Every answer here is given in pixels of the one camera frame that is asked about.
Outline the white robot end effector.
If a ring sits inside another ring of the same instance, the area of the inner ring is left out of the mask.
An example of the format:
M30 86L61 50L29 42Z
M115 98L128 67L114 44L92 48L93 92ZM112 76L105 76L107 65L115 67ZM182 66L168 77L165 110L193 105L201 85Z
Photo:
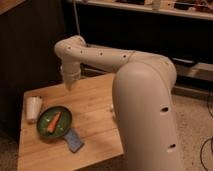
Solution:
M68 90L71 90L73 85L80 79L81 77L81 69L80 66L61 66L61 75L63 83Z

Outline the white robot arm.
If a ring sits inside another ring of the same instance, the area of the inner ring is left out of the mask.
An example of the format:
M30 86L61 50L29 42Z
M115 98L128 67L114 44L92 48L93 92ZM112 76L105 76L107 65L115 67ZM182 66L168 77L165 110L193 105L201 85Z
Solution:
M79 79L81 64L115 74L112 99L126 171L184 171L171 97L177 73L167 57L89 46L80 36L54 50L67 87Z

